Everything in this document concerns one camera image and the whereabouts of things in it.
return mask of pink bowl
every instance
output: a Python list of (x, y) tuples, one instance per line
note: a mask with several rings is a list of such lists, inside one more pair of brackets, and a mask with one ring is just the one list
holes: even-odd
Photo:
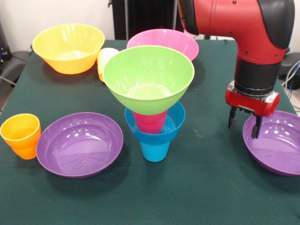
[(134, 35), (127, 43), (127, 48), (139, 45), (160, 45), (175, 49), (185, 54), (190, 60), (199, 53), (199, 45), (187, 34), (170, 29), (146, 30)]

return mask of bowl rim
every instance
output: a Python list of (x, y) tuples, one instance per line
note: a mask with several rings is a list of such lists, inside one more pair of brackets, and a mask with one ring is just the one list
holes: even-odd
[[(53, 30), (53, 29), (56, 29), (58, 27), (63, 27), (63, 26), (70, 26), (70, 25), (75, 25), (75, 26), (83, 26), (83, 27), (90, 27), (94, 30), (96, 30), (98, 33), (100, 33), (101, 37), (102, 37), (102, 44), (100, 44), (100, 46), (94, 50), (92, 53), (89, 53), (87, 56), (84, 56), (84, 57), (81, 57), (81, 58), (78, 58), (78, 59), (74, 59), (74, 60), (56, 60), (54, 58), (49, 58), (49, 57), (46, 57), (46, 56), (43, 56), (43, 54), (41, 54), (40, 52), (37, 51), (37, 48), (35, 47), (35, 43), (37, 41), (37, 38), (40, 37), (44, 32), (47, 32), (49, 30)], [(52, 61), (62, 61), (62, 62), (66, 62), (66, 61), (75, 61), (75, 60), (80, 60), (80, 59), (84, 59), (84, 58), (87, 58), (97, 52), (100, 51), (100, 49), (102, 48), (103, 44), (105, 42), (105, 35), (104, 33), (98, 29), (97, 27), (94, 27), (92, 25), (88, 25), (88, 24), (84, 24), (84, 23), (63, 23), (63, 24), (59, 24), (59, 25), (55, 25), (55, 26), (52, 26), (52, 27), (49, 27), (47, 29), (44, 29), (42, 30), (41, 32), (39, 32), (34, 38), (33, 38), (33, 41), (32, 41), (32, 50), (34, 51), (35, 54), (37, 54), (38, 56), (40, 56), (41, 58), (43, 59), (46, 59), (46, 60), (52, 60)]]
[(176, 34), (181, 35), (182, 37), (186, 37), (187, 39), (190, 39), (194, 43), (195, 47), (197, 48), (197, 51), (195, 51), (195, 54), (193, 54), (193, 56), (190, 58), (190, 60), (193, 61), (197, 57), (197, 55), (199, 54), (199, 49), (200, 48), (199, 48), (199, 45), (196, 42), (196, 40), (194, 38), (190, 37), (189, 35), (187, 35), (184, 32), (181, 32), (181, 31), (178, 31), (178, 30), (172, 30), (172, 29), (158, 28), (158, 29), (150, 29), (150, 30), (145, 30), (145, 31), (139, 32), (139, 33), (135, 34), (134, 36), (132, 36), (128, 40), (128, 42), (126, 44), (126, 48), (133, 48), (134, 46), (129, 47), (129, 45), (134, 41), (135, 38), (138, 38), (139, 36), (144, 35), (145, 33), (152, 33), (152, 32), (156, 32), (156, 31), (165, 31), (165, 30), (167, 32), (172, 32), (174, 34), (176, 33)]
[[(291, 112), (285, 112), (285, 111), (281, 111), (281, 110), (276, 110), (273, 114), (275, 113), (280, 113), (280, 114), (288, 114), (289, 116), (291, 117), (294, 117), (294, 118), (298, 118), (300, 120), (300, 117), (297, 116), (296, 114), (293, 114)], [(248, 149), (248, 152), (252, 155), (252, 157), (257, 161), (257, 163), (260, 163), (260, 164), (263, 164), (265, 165), (267, 168), (265, 168), (264, 166), (262, 166), (264, 169), (270, 171), (271, 173), (276, 173), (276, 174), (280, 174), (280, 175), (284, 175), (284, 176), (299, 176), (300, 173), (295, 173), (295, 172), (288, 172), (288, 171), (283, 171), (283, 170), (279, 170), (277, 168), (274, 168), (273, 166), (263, 162), (262, 160), (260, 160), (256, 154), (253, 153), (253, 149), (254, 148), (250, 148), (249, 145), (248, 145), (248, 142), (245, 141), (245, 138), (246, 138), (246, 134), (245, 134), (245, 130), (246, 130), (246, 125), (247, 123), (249, 123), (249, 121), (253, 118), (254, 116), (250, 116), (244, 123), (243, 125), (243, 129), (242, 129), (242, 136), (243, 136), (243, 141), (244, 141), (244, 144), (245, 146), (247, 147)]]
[(107, 84), (106, 80), (105, 80), (105, 70), (107, 68), (107, 66), (104, 67), (104, 70), (102, 71), (102, 77), (103, 77), (103, 80), (104, 80), (104, 83), (106, 84), (106, 86), (109, 88), (109, 90), (113, 91), (114, 93), (118, 94), (119, 96), (122, 96), (126, 99), (131, 99), (131, 100), (134, 100), (134, 101), (156, 101), (156, 100), (161, 100), (161, 99), (167, 99), (167, 98), (171, 98), (179, 93), (181, 93), (183, 90), (187, 89), (189, 87), (189, 85), (191, 84), (191, 82), (193, 81), (194, 79), (194, 76), (195, 76), (195, 67), (192, 63), (192, 61), (183, 53), (175, 50), (175, 49), (172, 49), (172, 48), (169, 48), (169, 47), (164, 47), (164, 46), (160, 46), (160, 45), (140, 45), (140, 46), (135, 46), (135, 47), (131, 47), (131, 48), (126, 48), (126, 49), (123, 49), (122, 51), (120, 51), (118, 54), (114, 55), (113, 57), (110, 58), (109, 61), (111, 61), (113, 58), (117, 57), (119, 54), (123, 53), (123, 52), (127, 52), (127, 51), (132, 51), (133, 49), (136, 49), (136, 48), (162, 48), (162, 49), (166, 49), (168, 51), (173, 51), (177, 54), (180, 54), (182, 55), (190, 64), (191, 68), (192, 68), (192, 76), (190, 78), (190, 80), (188, 81), (188, 83), (186, 85), (184, 85), (181, 89), (179, 89), (178, 91), (172, 93), (170, 96), (167, 96), (167, 97), (158, 97), (158, 98), (151, 98), (151, 99), (136, 99), (134, 97), (128, 97), (127, 95), (124, 95), (124, 94), (120, 94), (118, 91), (116, 91), (115, 89), (111, 88), (111, 86), (109, 84)]
[[(98, 116), (100, 115), (100, 116), (106, 117), (107, 119), (113, 121), (113, 122), (117, 125), (118, 129), (120, 130), (120, 134), (121, 134), (121, 141), (120, 141), (121, 145), (120, 145), (120, 149), (118, 149), (118, 153), (116, 154), (116, 156), (115, 156), (109, 163), (107, 163), (107, 164), (105, 165), (105, 167), (100, 168), (100, 169), (97, 169), (97, 170), (95, 170), (95, 171), (93, 171), (93, 172), (90, 172), (90, 173), (83, 173), (83, 174), (77, 174), (77, 175), (68, 175), (68, 174), (64, 174), (64, 173), (55, 172), (55, 171), (53, 171), (51, 168), (48, 168), (47, 166), (45, 166), (45, 165), (41, 162), (41, 160), (40, 160), (40, 158), (39, 158), (38, 152), (40, 152), (40, 151), (38, 151), (38, 145), (39, 145), (39, 143), (40, 143), (41, 137), (42, 137), (42, 135), (44, 134), (44, 132), (46, 132), (46, 131), (54, 124), (54, 123), (58, 123), (60, 120), (62, 120), (62, 119), (64, 119), (64, 118), (67, 118), (67, 117), (70, 117), (70, 116), (74, 116), (74, 115), (80, 115), (80, 114), (95, 114), (95, 115), (98, 115)], [(108, 116), (106, 116), (106, 115), (104, 115), (104, 114), (97, 113), (97, 112), (76, 112), (76, 113), (72, 113), (72, 114), (69, 114), (69, 115), (60, 117), (59, 119), (57, 119), (57, 120), (55, 120), (54, 122), (52, 122), (49, 126), (47, 126), (47, 128), (42, 132), (42, 134), (41, 134), (41, 136), (40, 136), (40, 138), (39, 138), (39, 140), (38, 140), (38, 142), (37, 142), (36, 155), (37, 155), (37, 160), (39, 161), (39, 163), (41, 164), (41, 166), (44, 167), (47, 171), (49, 171), (49, 172), (51, 172), (51, 173), (54, 173), (54, 174), (56, 174), (56, 175), (58, 175), (58, 176), (67, 177), (67, 178), (83, 178), (83, 177), (90, 177), (90, 176), (92, 176), (92, 175), (94, 175), (94, 174), (96, 175), (97, 173), (99, 173), (99, 172), (101, 172), (102, 170), (104, 170), (104, 169), (106, 169), (107, 167), (109, 167), (109, 166), (117, 159), (117, 157), (118, 157), (119, 154), (121, 153), (122, 148), (123, 148), (123, 144), (124, 144), (124, 134), (123, 134), (123, 131), (122, 131), (120, 125), (119, 125), (115, 120), (113, 120), (112, 118), (110, 118), (110, 117), (108, 117)]]
[(178, 129), (180, 129), (180, 128), (182, 127), (183, 123), (184, 123), (185, 120), (186, 120), (186, 110), (185, 110), (183, 104), (182, 104), (180, 101), (177, 101), (177, 102), (176, 102), (174, 105), (172, 105), (170, 108), (172, 108), (173, 106), (176, 106), (176, 105), (178, 105), (178, 106), (181, 108), (182, 112), (183, 112), (183, 120), (182, 120), (182, 122), (181, 122), (181, 123), (180, 123), (173, 131), (171, 131), (171, 132), (169, 132), (169, 133), (164, 133), (164, 134), (148, 134), (148, 133), (142, 132), (142, 131), (140, 131), (140, 130), (138, 130), (138, 129), (135, 129), (135, 128), (131, 125), (131, 123), (129, 123), (128, 117), (126, 116), (126, 112), (132, 113), (132, 110), (130, 110), (130, 109), (128, 109), (128, 108), (125, 108), (125, 110), (124, 110), (124, 117), (125, 117), (126, 123), (128, 124), (129, 128), (130, 128), (130, 129), (134, 129), (135, 132), (138, 133), (139, 135), (147, 135), (147, 136), (149, 136), (149, 137), (158, 137), (158, 136), (162, 137), (162, 136), (167, 136), (167, 135), (169, 135), (169, 134), (171, 134), (171, 133), (176, 132)]

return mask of dark green table cover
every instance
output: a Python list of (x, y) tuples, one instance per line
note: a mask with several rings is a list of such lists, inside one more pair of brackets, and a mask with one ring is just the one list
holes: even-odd
[[(33, 113), (42, 130), (62, 116), (103, 113), (122, 128), (117, 160), (99, 175), (71, 180), (36, 159), (22, 160), (0, 140), (0, 225), (291, 225), (300, 223), (300, 178), (272, 174), (250, 156), (242, 139), (249, 117), (227, 122), (225, 89), (233, 80), (236, 43), (199, 41), (195, 78), (180, 100), (186, 121), (167, 158), (146, 161), (122, 106), (100, 82), (96, 65), (61, 75), (33, 54), (0, 116)], [(122, 50), (125, 41), (106, 41)], [(279, 110), (294, 113), (282, 87)]]

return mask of white wall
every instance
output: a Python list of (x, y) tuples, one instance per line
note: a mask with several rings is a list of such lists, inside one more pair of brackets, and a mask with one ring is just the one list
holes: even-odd
[(0, 22), (12, 52), (30, 50), (42, 30), (62, 23), (85, 23), (114, 39), (108, 0), (0, 0)]

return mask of green bowl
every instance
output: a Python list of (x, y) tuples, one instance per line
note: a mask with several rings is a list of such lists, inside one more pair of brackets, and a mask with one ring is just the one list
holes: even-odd
[(191, 60), (171, 48), (143, 45), (113, 56), (103, 71), (111, 93), (142, 115), (162, 113), (186, 92), (195, 74)]

